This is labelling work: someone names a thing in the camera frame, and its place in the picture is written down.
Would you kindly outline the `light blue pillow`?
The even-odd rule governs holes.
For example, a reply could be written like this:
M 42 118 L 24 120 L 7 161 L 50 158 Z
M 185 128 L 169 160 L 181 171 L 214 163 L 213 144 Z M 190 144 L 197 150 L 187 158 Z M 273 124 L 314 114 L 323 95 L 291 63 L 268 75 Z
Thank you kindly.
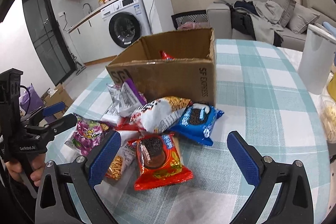
M 323 22 L 322 24 L 334 37 L 336 37 L 336 28 L 333 27 L 330 23 L 328 22 Z

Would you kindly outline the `small cardboard box on floor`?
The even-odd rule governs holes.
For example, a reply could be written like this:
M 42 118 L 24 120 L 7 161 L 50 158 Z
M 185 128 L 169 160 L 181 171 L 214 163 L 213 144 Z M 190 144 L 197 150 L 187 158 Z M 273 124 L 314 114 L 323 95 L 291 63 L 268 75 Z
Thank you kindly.
M 58 84 L 54 89 L 46 91 L 42 95 L 42 100 L 46 106 L 51 106 L 59 102 L 63 102 L 65 104 L 64 110 L 54 114 L 55 118 L 61 118 L 74 102 L 62 84 Z

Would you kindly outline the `grey cushion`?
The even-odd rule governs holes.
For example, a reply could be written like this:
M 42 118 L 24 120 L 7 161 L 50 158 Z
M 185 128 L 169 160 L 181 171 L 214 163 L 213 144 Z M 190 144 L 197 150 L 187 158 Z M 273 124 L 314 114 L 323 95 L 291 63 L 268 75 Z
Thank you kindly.
M 307 31 L 308 25 L 314 24 L 319 17 L 319 13 L 296 3 L 293 15 L 288 23 L 288 28 L 294 34 L 303 34 Z

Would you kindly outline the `pile of clothes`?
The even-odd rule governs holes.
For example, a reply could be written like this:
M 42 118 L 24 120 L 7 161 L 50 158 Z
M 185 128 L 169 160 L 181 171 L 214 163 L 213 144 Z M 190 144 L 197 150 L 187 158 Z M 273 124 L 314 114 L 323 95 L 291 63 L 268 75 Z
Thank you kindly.
M 281 25 L 284 9 L 273 1 L 227 1 L 214 3 L 208 8 L 210 26 L 217 38 L 231 39 L 234 32 L 248 39 L 281 47 L 284 30 Z

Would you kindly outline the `white orange noodle snack bag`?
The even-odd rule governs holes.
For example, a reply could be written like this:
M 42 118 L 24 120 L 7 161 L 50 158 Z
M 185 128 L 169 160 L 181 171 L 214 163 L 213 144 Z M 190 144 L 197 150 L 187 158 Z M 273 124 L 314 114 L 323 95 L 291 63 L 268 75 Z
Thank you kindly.
M 118 132 L 121 136 L 121 147 L 105 174 L 105 177 L 116 181 L 120 180 L 124 171 L 131 165 L 136 157 L 136 145 L 133 143 L 129 144 L 129 141 L 138 139 L 140 136 L 138 131 L 121 130 Z

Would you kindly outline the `yellow plastic bag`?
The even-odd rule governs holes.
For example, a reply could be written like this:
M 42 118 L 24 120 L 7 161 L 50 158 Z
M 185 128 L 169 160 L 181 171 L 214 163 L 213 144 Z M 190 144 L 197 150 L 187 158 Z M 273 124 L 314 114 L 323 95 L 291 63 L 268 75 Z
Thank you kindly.
M 327 91 L 330 95 L 330 97 L 336 101 L 336 76 L 334 75 L 331 81 L 329 82 L 327 86 Z

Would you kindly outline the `red Oreo snack packet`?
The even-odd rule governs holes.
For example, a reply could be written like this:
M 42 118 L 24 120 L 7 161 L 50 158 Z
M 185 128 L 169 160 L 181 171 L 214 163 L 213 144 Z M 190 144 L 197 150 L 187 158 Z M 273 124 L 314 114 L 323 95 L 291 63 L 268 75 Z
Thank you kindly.
M 132 142 L 139 167 L 139 176 L 134 189 L 149 190 L 180 184 L 194 175 L 185 167 L 179 156 L 174 134 L 149 134 Z

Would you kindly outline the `pink plastic bag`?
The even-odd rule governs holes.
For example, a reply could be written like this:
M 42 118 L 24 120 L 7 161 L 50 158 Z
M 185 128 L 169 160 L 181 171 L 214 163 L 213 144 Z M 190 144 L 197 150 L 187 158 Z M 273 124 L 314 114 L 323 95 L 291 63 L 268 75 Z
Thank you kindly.
M 179 26 L 177 30 L 195 30 L 201 28 L 209 28 L 209 24 L 207 22 L 186 22 Z

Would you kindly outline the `brown cardboard SF box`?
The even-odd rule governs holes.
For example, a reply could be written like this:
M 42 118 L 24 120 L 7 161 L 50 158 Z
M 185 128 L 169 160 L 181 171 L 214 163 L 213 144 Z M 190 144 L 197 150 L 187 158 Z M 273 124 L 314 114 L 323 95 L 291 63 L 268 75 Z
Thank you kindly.
M 165 51 L 174 60 L 163 60 Z M 148 101 L 176 96 L 216 104 L 215 35 L 211 28 L 143 36 L 106 67 L 116 85 L 132 79 Z

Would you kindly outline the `red packet inside box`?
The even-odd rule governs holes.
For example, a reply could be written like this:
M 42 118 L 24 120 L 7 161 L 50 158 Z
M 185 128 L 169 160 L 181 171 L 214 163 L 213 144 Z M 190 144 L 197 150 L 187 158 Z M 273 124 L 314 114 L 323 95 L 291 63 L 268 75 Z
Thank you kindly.
M 163 60 L 174 60 L 175 59 L 171 55 L 167 54 L 165 51 L 160 51 L 159 54 L 160 54 L 161 59 Z

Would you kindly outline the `white plastic bin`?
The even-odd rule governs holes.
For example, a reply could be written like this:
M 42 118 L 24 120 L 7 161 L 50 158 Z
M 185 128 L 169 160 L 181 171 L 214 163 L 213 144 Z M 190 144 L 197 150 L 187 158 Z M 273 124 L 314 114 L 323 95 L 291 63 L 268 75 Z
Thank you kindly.
M 335 56 L 335 37 L 315 25 L 308 25 L 298 74 L 307 91 L 322 93 Z

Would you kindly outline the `purple bag on floor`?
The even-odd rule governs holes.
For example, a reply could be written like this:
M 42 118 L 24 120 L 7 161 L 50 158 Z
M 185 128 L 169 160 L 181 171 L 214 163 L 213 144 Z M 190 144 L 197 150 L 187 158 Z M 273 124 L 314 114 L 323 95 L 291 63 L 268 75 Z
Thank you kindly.
M 21 90 L 23 94 L 19 97 L 19 105 L 26 114 L 44 106 L 43 100 L 32 84 L 28 87 L 21 86 Z

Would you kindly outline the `white washing machine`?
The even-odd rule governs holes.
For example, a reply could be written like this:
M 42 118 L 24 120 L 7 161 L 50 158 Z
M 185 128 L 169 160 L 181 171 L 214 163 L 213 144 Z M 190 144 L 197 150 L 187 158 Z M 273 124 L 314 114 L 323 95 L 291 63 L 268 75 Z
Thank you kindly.
M 152 34 L 143 0 L 117 0 L 100 14 L 106 35 L 116 49 L 124 50 L 139 38 Z

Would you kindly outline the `kitchen faucet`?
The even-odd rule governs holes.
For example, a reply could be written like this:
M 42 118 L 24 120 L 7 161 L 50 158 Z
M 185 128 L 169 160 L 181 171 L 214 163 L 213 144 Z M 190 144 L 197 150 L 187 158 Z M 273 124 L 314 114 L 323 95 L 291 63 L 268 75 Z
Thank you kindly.
M 89 3 L 84 3 L 83 10 L 86 14 L 90 14 L 93 11 Z

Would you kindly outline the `purple chip bag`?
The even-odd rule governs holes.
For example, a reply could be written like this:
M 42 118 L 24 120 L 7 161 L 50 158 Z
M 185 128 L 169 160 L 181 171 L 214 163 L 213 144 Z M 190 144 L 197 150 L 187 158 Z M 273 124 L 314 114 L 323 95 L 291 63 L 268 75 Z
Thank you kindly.
M 65 145 L 82 156 L 87 156 L 90 151 L 98 146 L 105 135 L 112 129 L 111 126 L 102 121 L 95 121 L 75 114 L 77 124 Z

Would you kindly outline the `grey sofa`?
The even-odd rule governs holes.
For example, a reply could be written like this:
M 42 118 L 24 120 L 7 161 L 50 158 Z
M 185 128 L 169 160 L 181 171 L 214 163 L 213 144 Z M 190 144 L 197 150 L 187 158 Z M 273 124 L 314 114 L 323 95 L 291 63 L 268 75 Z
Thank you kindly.
M 335 26 L 335 1 L 216 0 L 207 16 L 218 39 L 256 40 L 303 51 L 310 24 Z

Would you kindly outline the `clear bag of snacks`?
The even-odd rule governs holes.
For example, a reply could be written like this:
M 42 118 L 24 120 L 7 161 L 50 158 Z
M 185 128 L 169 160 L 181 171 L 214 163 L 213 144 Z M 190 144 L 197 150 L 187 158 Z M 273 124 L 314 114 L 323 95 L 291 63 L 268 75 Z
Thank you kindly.
M 320 119 L 323 124 L 326 139 L 329 143 L 335 143 L 335 101 L 328 96 L 320 96 Z

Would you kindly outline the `blue Oreo snack packet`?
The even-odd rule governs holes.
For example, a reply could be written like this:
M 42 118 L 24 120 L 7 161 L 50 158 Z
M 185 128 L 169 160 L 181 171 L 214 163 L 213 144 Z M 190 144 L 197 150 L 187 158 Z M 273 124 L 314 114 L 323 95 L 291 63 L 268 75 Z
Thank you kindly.
M 185 109 L 179 121 L 170 131 L 177 132 L 200 145 L 212 146 L 211 134 L 216 121 L 224 115 L 211 105 L 193 103 Z

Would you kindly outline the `silver purple snack bag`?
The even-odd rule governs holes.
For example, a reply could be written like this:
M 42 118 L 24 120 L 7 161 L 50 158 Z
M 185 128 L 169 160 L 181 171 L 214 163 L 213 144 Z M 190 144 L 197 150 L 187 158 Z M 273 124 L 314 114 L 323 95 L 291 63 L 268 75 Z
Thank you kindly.
M 126 79 L 122 85 L 107 85 L 112 99 L 109 114 L 129 117 L 135 109 L 147 104 L 145 96 L 138 91 L 132 79 Z

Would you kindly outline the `black patterned chair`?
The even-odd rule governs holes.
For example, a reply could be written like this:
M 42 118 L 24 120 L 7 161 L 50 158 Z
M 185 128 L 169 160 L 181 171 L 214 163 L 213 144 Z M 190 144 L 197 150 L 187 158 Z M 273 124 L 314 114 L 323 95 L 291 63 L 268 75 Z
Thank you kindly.
M 172 15 L 171 19 L 176 30 L 188 22 L 200 24 L 205 27 L 209 26 L 209 19 L 206 10 L 194 10 L 177 13 Z

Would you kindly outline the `small white red packet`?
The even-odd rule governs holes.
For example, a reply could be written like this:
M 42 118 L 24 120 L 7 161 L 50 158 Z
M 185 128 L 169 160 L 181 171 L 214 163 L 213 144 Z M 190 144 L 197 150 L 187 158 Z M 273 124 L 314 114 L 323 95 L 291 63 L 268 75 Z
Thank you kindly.
M 132 125 L 129 124 L 132 110 L 130 108 L 117 108 L 111 106 L 101 117 L 101 121 L 111 125 L 115 130 L 131 130 Z

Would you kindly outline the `black glass door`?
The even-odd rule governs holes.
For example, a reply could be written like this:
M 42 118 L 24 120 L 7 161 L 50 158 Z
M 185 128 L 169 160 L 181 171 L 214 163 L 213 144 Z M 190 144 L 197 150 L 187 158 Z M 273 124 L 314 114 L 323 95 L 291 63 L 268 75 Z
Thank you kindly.
M 75 63 L 52 9 L 51 0 L 22 0 L 33 47 L 54 85 L 75 72 Z

